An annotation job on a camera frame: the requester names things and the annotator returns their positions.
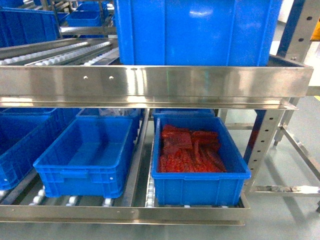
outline roller conveyor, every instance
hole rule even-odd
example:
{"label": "roller conveyor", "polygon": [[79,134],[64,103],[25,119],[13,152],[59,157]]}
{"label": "roller conveyor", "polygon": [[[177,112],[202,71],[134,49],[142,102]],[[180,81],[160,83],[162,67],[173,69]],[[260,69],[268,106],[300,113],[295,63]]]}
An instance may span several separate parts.
{"label": "roller conveyor", "polygon": [[[0,66],[0,82],[6,85],[0,89],[2,107],[147,108],[122,197],[45,197],[32,171],[14,190],[1,192],[0,222],[243,225],[250,210],[244,194],[235,207],[158,205],[150,173],[152,151],[144,151],[147,129],[153,126],[148,126],[149,108],[266,110],[259,126],[264,131],[245,155],[253,176],[246,183],[249,189],[283,110],[296,109],[288,98],[306,95],[313,72],[277,56],[270,57],[267,67],[119,65],[117,41],[107,38],[3,48],[0,60],[9,62]],[[275,81],[284,76],[286,85]]]}

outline crate rim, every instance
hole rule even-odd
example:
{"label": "crate rim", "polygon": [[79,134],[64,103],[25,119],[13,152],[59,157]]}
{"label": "crate rim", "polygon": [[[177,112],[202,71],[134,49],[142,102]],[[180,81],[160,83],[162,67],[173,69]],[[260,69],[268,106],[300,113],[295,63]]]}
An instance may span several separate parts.
{"label": "crate rim", "polygon": [[170,179],[170,180],[201,180],[201,181],[212,181],[212,180],[246,180],[251,178],[251,171],[249,170],[248,165],[245,163],[244,158],[241,156],[234,140],[232,139],[228,129],[226,128],[225,124],[221,120],[220,117],[214,116],[214,117],[191,117],[192,119],[198,119],[199,121],[203,119],[217,119],[226,130],[227,137],[230,140],[230,144],[232,145],[233,151],[235,151],[235,154],[237,155],[237,158],[239,159],[239,163],[241,164],[241,167],[244,169],[245,172],[157,172],[158,169],[158,159],[156,158],[156,155],[154,154],[155,150],[158,149],[160,145],[160,124],[161,119],[179,119],[179,117],[175,117],[174,115],[171,117],[167,116],[159,116],[159,118],[156,121],[156,131],[154,135],[154,148],[152,152],[152,177],[157,179]]}
{"label": "crate rim", "polygon": [[40,155],[40,157],[38,157],[38,159],[36,161],[34,161],[33,163],[33,167],[34,168],[46,168],[46,169],[73,169],[73,170],[82,170],[82,169],[97,169],[97,167],[99,167],[99,169],[114,169],[116,168],[118,165],[119,165],[119,162],[120,162],[120,157],[123,155],[123,152],[124,152],[124,148],[125,148],[125,143],[126,143],[126,140],[130,134],[130,130],[132,128],[132,124],[133,124],[133,120],[132,119],[129,119],[129,118],[123,118],[123,120],[121,121],[127,121],[129,122],[129,125],[127,126],[127,133],[125,135],[125,137],[123,138],[123,141],[122,141],[122,146],[121,146],[121,149],[120,149],[120,152],[119,152],[119,155],[117,156],[116,158],[116,162],[115,164],[113,165],[110,165],[110,166],[97,166],[97,165],[86,165],[86,166],[73,166],[73,165],[52,165],[52,164],[38,164],[38,162],[40,162],[44,157],[45,155],[54,147],[54,145],[60,141],[60,139],[64,136],[65,132],[67,132],[73,125],[76,124],[76,122],[79,121],[79,118],[76,118],[74,119],[70,124],[69,126],[63,130],[63,132],[54,140],[54,142]]}
{"label": "crate rim", "polygon": [[[0,118],[2,117],[2,118],[11,118],[11,117],[18,117],[18,116],[21,116],[21,115],[2,115],[2,116],[0,116]],[[40,126],[42,126],[42,125],[45,125],[45,124],[47,124],[47,121],[50,119],[50,118],[54,118],[54,116],[47,116],[47,115],[43,115],[43,116],[35,116],[35,117],[46,117],[46,119],[43,121],[43,122],[41,122],[38,126],[36,126],[32,131],[30,131],[27,135],[25,135],[24,137],[22,137],[19,141],[17,141],[12,147],[10,147],[8,150],[6,150],[3,154],[1,154],[0,155],[0,160],[1,160],[1,158],[3,157],[3,156],[6,156],[6,155],[8,155],[9,154],[9,151],[14,151],[14,150],[16,150],[19,146],[18,145],[20,145],[21,143],[23,143],[23,142],[25,142],[25,141],[27,141],[26,139],[29,137],[29,135],[31,135],[31,134],[33,134],[36,130],[37,130],[37,128],[39,128]]]}

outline metal frame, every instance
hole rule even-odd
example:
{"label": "metal frame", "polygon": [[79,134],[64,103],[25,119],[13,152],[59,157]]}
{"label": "metal frame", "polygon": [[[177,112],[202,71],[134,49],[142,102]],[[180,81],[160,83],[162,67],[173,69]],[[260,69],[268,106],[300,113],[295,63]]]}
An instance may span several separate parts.
{"label": "metal frame", "polygon": [[[298,4],[302,5],[297,21],[293,12]],[[0,66],[0,85],[5,86],[0,89],[0,106],[262,109],[264,111],[259,113],[263,114],[262,120],[258,117],[253,127],[242,123],[227,126],[229,129],[252,128],[244,155],[252,178],[245,183],[245,193],[320,197],[320,188],[316,186],[254,186],[283,113],[295,110],[297,99],[315,90],[308,89],[312,68],[294,62],[302,59],[305,52],[291,53],[291,50],[308,45],[306,35],[300,35],[301,29],[310,28],[310,25],[306,27],[306,21],[313,22],[316,17],[309,17],[315,9],[320,9],[318,7],[318,1],[294,2],[289,23],[295,19],[296,26],[287,25],[286,31],[290,26],[294,31],[287,34],[290,39],[281,40],[283,44],[279,49],[279,54],[285,54],[285,58],[272,57],[268,67]],[[0,56],[5,54],[8,55],[8,50],[0,50]],[[319,179],[319,165],[286,129],[290,114],[287,111],[281,121],[281,134],[290,140]],[[148,118],[149,110],[142,122],[122,199],[105,199],[102,206],[80,206],[80,197],[71,196],[67,206],[48,206],[42,205],[45,189],[41,186],[33,205],[17,205],[37,182],[38,175],[33,171],[14,190],[1,193],[0,222],[243,225],[250,209],[244,194],[236,207],[157,206],[150,171],[144,183],[145,201],[134,203]]]}
{"label": "metal frame", "polygon": [[102,5],[102,2],[104,2],[104,1],[106,1],[106,0],[93,0],[93,2],[98,2],[98,5],[99,5],[101,26],[96,26],[96,27],[78,27],[78,26],[76,26],[76,27],[73,27],[73,26],[60,26],[56,3],[60,3],[60,2],[69,3],[68,6],[69,6],[69,11],[71,13],[72,12],[71,2],[78,2],[78,0],[51,0],[51,8],[53,9],[53,13],[54,13],[54,17],[57,22],[57,27],[59,30],[60,37],[66,36],[66,35],[104,35],[104,37],[107,38],[108,35],[117,34],[116,27],[108,27],[109,22],[111,20],[111,17],[104,16],[103,5]]}

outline metal post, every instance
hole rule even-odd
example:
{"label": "metal post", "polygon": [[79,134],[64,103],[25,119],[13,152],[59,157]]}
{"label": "metal post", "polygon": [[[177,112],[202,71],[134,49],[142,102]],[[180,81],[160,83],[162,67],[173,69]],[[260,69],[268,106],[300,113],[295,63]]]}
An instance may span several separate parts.
{"label": "metal post", "polygon": [[244,184],[246,194],[250,192],[255,182],[255,178],[265,159],[282,114],[283,111],[281,110],[257,111],[257,117],[243,157],[251,170],[251,179]]}
{"label": "metal post", "polygon": [[55,0],[51,0],[51,6],[52,6],[53,14],[54,14],[54,19],[55,19],[56,26],[57,26],[58,31],[59,31],[59,38],[62,38],[59,17],[58,17],[58,13],[57,13],[57,9],[56,9],[55,5],[56,5]]}
{"label": "metal post", "polygon": [[227,119],[228,109],[219,109],[219,117],[225,123]]}
{"label": "metal post", "polygon": [[102,30],[103,30],[103,36],[105,38],[108,37],[107,35],[107,31],[105,29],[105,14],[104,14],[104,7],[102,5],[101,0],[98,0],[98,4],[99,4],[99,13],[100,13],[100,22],[101,22],[101,26],[102,26]]}
{"label": "metal post", "polygon": [[[311,37],[320,16],[320,1],[294,0],[285,26],[278,56],[303,63],[311,46]],[[299,98],[291,98],[290,103],[297,105]],[[288,125],[294,111],[286,111],[281,126]],[[274,137],[274,145],[282,140],[283,133],[278,130]]]}
{"label": "metal post", "polygon": [[[295,106],[297,106],[298,102],[299,102],[299,98],[298,97],[292,97],[290,98],[289,102]],[[295,111],[285,111],[283,114],[283,117],[281,119],[280,122],[280,126],[287,126],[293,116]],[[284,133],[278,129],[278,131],[276,132],[275,136],[274,136],[274,146],[277,146],[278,143],[282,140],[284,136]]]}
{"label": "metal post", "polygon": [[49,9],[48,1],[47,0],[40,0],[40,1],[41,1],[42,9],[49,11],[50,9]]}

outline metal shelf lip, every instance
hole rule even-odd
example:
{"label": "metal shelf lip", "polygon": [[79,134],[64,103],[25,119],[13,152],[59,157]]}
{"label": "metal shelf lip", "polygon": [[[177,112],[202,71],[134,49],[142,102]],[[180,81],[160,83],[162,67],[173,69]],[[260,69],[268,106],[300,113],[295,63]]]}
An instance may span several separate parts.
{"label": "metal shelf lip", "polygon": [[244,225],[250,207],[103,207],[0,205],[0,222]]}
{"label": "metal shelf lip", "polygon": [[132,100],[131,97],[115,101],[115,96],[110,97],[69,97],[69,96],[18,96],[0,97],[0,108],[4,107],[35,107],[35,108],[202,108],[202,109],[260,109],[260,110],[297,110],[292,104],[275,101],[269,103],[264,98],[260,102],[249,102],[248,98],[242,102],[223,102],[216,98],[184,98],[173,101],[169,97],[154,100],[153,97],[143,97],[143,101]]}
{"label": "metal shelf lip", "polygon": [[272,56],[267,67],[0,66],[0,103],[290,110],[296,108],[283,99],[306,95],[313,68],[272,66],[287,62]]}

